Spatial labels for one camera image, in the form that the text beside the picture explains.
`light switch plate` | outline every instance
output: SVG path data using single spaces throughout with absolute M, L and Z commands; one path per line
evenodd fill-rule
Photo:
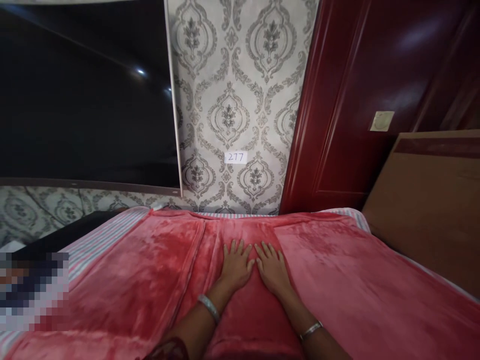
M 395 111 L 377 111 L 371 123 L 370 131 L 388 131 L 394 114 Z
M 248 151 L 226 151 L 225 164 L 246 164 Z

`hand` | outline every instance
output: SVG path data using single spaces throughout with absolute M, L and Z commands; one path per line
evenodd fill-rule
M 231 249 L 227 245 L 223 245 L 223 268 L 219 281 L 227 284 L 232 292 L 242 288 L 250 279 L 252 268 L 255 260 L 252 259 L 247 263 L 247 258 L 252 251 L 252 245 L 248 245 L 244 251 L 244 241 L 240 241 L 237 249 L 237 242 L 231 242 Z
M 255 244 L 256 252 L 260 258 L 257 258 L 258 270 L 260 271 L 261 279 L 272 294 L 277 298 L 293 290 L 290 284 L 289 273 L 285 266 L 284 255 L 278 250 L 278 255 L 275 252 L 272 244 L 268 246 L 262 241 L 261 246 Z

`black tv screen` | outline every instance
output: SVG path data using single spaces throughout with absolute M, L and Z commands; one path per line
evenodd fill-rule
M 163 0 L 0 6 L 3 184 L 180 189 L 165 13 Z

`patterned wallpaper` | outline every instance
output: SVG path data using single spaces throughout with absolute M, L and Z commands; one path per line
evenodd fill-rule
M 2 243 L 137 205 L 278 213 L 318 2 L 168 0 L 184 198 L 0 187 Z M 224 164 L 227 150 L 248 163 Z

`bracelet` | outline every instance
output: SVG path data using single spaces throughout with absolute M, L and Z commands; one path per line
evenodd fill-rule
M 306 338 L 308 338 L 310 335 L 312 335 L 315 330 L 317 329 L 320 329 L 320 328 L 323 328 L 324 325 L 317 320 L 317 322 L 311 327 L 309 328 L 307 331 L 305 331 L 305 333 L 303 335 L 300 335 L 300 341 L 305 341 Z
M 208 312 L 211 314 L 211 316 L 215 320 L 215 324 L 218 325 L 219 322 L 220 322 L 220 315 L 219 315 L 219 312 L 217 311 L 217 308 L 215 307 L 214 303 L 211 302 L 210 299 L 203 294 L 198 297 L 198 301 L 200 303 L 202 303 L 203 305 L 205 305 L 206 309 L 208 310 Z

